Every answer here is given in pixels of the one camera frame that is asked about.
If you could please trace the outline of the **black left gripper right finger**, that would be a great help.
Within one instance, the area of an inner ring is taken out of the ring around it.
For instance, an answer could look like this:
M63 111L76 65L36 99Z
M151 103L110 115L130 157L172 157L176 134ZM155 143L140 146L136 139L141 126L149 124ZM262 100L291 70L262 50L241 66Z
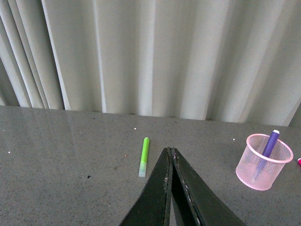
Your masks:
M171 149L173 159L172 195L178 226L244 226L209 188L183 155Z

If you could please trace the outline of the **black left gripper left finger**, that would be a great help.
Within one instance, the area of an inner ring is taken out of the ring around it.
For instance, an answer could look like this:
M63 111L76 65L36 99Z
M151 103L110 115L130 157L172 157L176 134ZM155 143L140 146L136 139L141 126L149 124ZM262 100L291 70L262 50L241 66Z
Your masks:
M120 223L122 226L168 226L172 196L171 148L164 148L141 195Z

